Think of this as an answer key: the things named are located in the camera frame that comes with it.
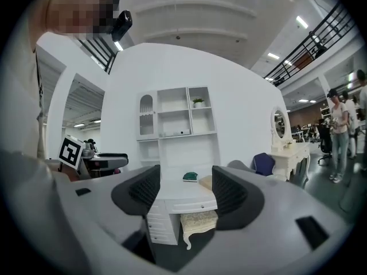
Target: white ceiling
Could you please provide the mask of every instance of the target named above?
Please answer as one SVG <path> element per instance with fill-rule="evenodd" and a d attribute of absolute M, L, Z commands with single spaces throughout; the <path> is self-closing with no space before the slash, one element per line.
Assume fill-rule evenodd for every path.
<path fill-rule="evenodd" d="M 326 100 L 325 94 L 317 79 L 303 85 L 301 88 L 287 94 L 283 97 L 287 110 L 296 111 L 312 105 L 312 103 L 300 103 L 300 99 L 315 100 L 317 102 Z"/>
<path fill-rule="evenodd" d="M 326 0 L 333 7 L 337 0 Z M 305 29 L 297 20 L 300 16 L 307 24 Z M 322 21 L 322 17 L 317 13 L 309 0 L 299 0 L 296 3 L 295 10 L 290 19 L 274 39 L 272 44 L 262 54 L 251 70 L 258 75 L 265 77 L 271 72 L 282 60 L 284 60 Z M 268 53 L 278 55 L 280 59 L 276 60 L 268 56 Z"/>
<path fill-rule="evenodd" d="M 279 63 L 265 56 L 268 52 L 288 55 L 321 21 L 308 0 L 120 0 L 120 11 L 124 9 L 131 10 L 133 17 L 132 28 L 121 40 L 124 48 L 141 42 L 195 48 L 252 67 L 261 76 Z M 297 28 L 297 15 L 308 23 L 307 30 Z M 109 36 L 104 38 L 113 49 Z M 38 56 L 47 115 L 65 67 L 42 50 Z M 315 88 L 305 91 L 311 93 Z M 298 95 L 291 96 L 286 104 L 293 105 Z M 103 91 L 76 78 L 67 99 L 64 125 L 100 118 L 102 102 Z"/>
<path fill-rule="evenodd" d="M 283 29 L 297 1 L 121 0 L 120 10 L 132 12 L 128 34 L 135 44 L 185 46 L 250 68 Z"/>

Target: drawer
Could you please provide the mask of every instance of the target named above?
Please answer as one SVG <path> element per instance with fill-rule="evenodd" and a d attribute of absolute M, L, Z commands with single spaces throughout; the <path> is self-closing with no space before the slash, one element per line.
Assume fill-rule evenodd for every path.
<path fill-rule="evenodd" d="M 212 198 L 166 200 L 166 208 L 169 214 L 204 212 L 217 209 L 217 201 Z"/>
<path fill-rule="evenodd" d="M 173 233 L 171 219 L 156 219 L 148 217 L 147 221 L 149 231 Z"/>
<path fill-rule="evenodd" d="M 163 245 L 177 245 L 177 240 L 173 233 L 150 232 L 150 239 L 153 243 L 161 243 Z"/>
<path fill-rule="evenodd" d="M 158 218 L 158 219 L 168 219 L 169 215 L 166 210 L 165 201 L 154 201 L 147 217 L 148 218 Z"/>

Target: woman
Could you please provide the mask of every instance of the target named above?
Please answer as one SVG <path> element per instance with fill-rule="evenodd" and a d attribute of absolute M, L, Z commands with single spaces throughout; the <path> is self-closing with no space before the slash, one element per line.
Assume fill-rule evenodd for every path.
<path fill-rule="evenodd" d="M 327 95 L 334 103 L 331 109 L 331 115 L 333 117 L 333 163 L 334 173 L 330 175 L 330 180 L 334 183 L 339 183 L 344 175 L 346 168 L 346 152 L 348 149 L 348 109 L 346 105 L 339 101 L 338 93 L 336 89 L 331 89 Z"/>

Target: railing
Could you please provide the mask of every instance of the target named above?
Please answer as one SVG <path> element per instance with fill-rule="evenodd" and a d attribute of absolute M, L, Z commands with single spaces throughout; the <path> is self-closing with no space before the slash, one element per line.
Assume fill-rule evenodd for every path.
<path fill-rule="evenodd" d="M 355 22 L 347 9 L 338 2 L 322 22 L 264 78 L 276 87 L 284 83 L 324 54 L 354 26 Z"/>
<path fill-rule="evenodd" d="M 92 40 L 78 40 L 81 48 L 108 74 L 115 62 L 117 51 L 113 51 L 106 41 L 99 37 Z"/>

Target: potted plant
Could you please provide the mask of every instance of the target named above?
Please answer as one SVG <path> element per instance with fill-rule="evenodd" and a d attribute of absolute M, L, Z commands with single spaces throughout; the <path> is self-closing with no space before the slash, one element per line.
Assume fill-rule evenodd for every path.
<path fill-rule="evenodd" d="M 194 99 L 194 108 L 202 108 L 204 107 L 204 100 L 203 99 Z"/>

